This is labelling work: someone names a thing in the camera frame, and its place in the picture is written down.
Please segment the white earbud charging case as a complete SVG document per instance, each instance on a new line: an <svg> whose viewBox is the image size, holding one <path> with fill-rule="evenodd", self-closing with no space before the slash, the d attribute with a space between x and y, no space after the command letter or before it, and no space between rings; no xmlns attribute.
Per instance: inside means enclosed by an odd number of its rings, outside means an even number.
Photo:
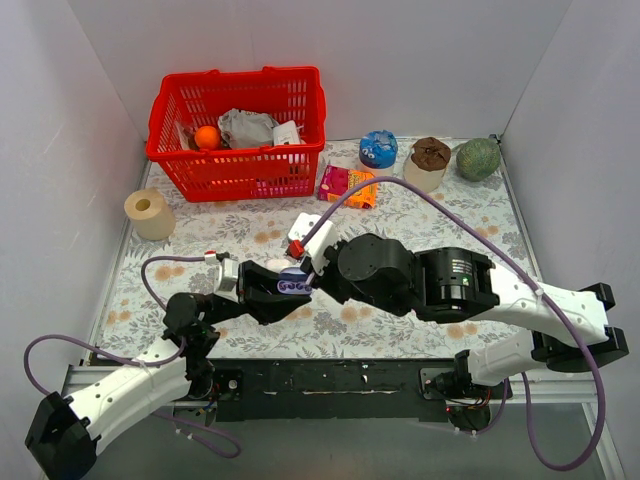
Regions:
<svg viewBox="0 0 640 480"><path fill-rule="evenodd" d="M288 268L290 266L290 263L288 260L281 258L281 259L269 259L266 264L265 267L271 271L274 272L280 272L285 268Z"/></svg>

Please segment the purple earbud case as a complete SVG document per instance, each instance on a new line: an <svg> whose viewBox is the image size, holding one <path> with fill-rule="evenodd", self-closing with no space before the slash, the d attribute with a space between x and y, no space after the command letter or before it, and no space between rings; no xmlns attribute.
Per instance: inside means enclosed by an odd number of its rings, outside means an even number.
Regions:
<svg viewBox="0 0 640 480"><path fill-rule="evenodd" d="M287 267L278 273L277 291L283 295L308 296L312 293L310 274L298 267Z"/></svg>

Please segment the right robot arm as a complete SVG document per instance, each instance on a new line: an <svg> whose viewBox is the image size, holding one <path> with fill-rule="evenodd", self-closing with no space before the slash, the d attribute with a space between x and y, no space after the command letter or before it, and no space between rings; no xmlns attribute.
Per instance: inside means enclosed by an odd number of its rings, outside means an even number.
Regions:
<svg viewBox="0 0 640 480"><path fill-rule="evenodd" d="M356 300L438 324L471 320L518 327L506 340L456 354L452 370L425 382L425 392L471 398L533 369L586 372L580 342L599 367L629 353L623 331L608 323L615 302L606 284L580 291L549 285L531 289L482 254L456 247L411 252L374 234L313 241L306 251L313 287L339 303Z"/></svg>

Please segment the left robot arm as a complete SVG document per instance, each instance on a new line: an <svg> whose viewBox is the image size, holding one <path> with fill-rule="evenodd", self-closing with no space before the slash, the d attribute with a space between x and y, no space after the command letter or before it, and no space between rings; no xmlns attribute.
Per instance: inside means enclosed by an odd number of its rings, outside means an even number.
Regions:
<svg viewBox="0 0 640 480"><path fill-rule="evenodd" d="M166 304L163 333L138 357L67 396L47 394L38 405L26 448L50 479L80 479L120 434L166 403L214 394L208 355L214 326L242 315L278 322L311 300L308 274L274 272L253 261L221 262L211 294L177 293Z"/></svg>

